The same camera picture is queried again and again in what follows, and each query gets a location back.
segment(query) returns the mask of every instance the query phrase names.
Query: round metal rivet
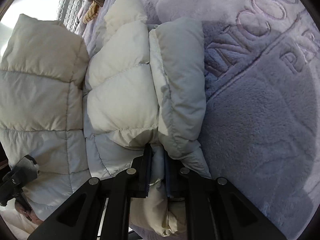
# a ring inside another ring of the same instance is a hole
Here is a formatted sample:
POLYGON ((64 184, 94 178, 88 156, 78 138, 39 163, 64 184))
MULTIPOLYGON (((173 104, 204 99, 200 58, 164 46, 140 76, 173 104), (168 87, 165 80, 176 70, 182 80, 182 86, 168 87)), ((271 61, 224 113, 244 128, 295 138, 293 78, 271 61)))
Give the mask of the round metal rivet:
POLYGON ((91 178, 89 179, 89 184, 90 185, 96 185, 99 182, 98 178, 91 178))
POLYGON ((133 175, 133 174, 135 174, 137 172, 137 170, 135 169, 135 168, 129 168, 129 169, 127 169, 127 173, 129 174, 129 175, 133 175))
POLYGON ((220 185, 226 185, 228 181, 226 178, 221 177, 221 178, 218 178, 217 182, 220 185))
POLYGON ((181 169, 180 169, 180 172, 181 172, 182 174, 188 174, 188 173, 190 172, 190 170, 189 170, 188 168, 181 168, 181 169))

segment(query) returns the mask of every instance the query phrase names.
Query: purple blanket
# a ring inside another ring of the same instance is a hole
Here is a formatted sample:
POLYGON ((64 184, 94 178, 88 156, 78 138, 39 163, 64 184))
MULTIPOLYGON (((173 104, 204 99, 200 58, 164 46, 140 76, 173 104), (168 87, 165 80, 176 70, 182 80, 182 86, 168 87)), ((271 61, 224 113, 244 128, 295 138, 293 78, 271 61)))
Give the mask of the purple blanket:
MULTIPOLYGON (((114 1, 84 31, 91 56, 114 1)), ((142 2, 150 24, 202 20, 207 112, 199 141, 210 172, 297 239, 320 203, 320 33, 310 15, 299 0, 142 2)))

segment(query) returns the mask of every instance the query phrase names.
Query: lavender plush blanket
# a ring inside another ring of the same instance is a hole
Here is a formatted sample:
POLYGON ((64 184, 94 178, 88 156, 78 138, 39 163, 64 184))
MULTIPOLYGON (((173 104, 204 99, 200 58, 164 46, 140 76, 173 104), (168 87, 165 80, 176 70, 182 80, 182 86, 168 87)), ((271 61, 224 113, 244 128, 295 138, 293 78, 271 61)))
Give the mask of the lavender plush blanket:
MULTIPOLYGON (((114 1, 83 33, 91 56, 114 1)), ((210 172, 296 239, 320 203, 320 33, 310 15, 299 0, 142 2, 150 24, 202 20, 207 112, 199 141, 210 172)))

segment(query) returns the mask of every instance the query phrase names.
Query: white wall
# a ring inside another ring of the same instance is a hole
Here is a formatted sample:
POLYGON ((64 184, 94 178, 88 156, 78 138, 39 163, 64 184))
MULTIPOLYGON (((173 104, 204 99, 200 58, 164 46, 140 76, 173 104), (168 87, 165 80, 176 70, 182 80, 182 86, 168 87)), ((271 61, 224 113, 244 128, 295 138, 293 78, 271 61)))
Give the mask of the white wall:
POLYGON ((55 20, 58 3, 59 0, 15 0, 0 22, 0 60, 21 13, 39 20, 55 20))

